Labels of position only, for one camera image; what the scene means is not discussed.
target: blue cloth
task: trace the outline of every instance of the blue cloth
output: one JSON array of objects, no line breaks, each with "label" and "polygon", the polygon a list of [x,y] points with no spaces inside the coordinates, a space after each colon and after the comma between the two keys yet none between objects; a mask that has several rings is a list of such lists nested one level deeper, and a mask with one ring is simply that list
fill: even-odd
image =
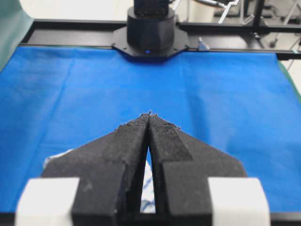
[{"label": "blue cloth", "polygon": [[115,50],[18,47],[0,73],[0,211],[48,156],[152,111],[240,159],[272,211],[301,210],[301,104],[274,54],[185,52],[163,63]]}]

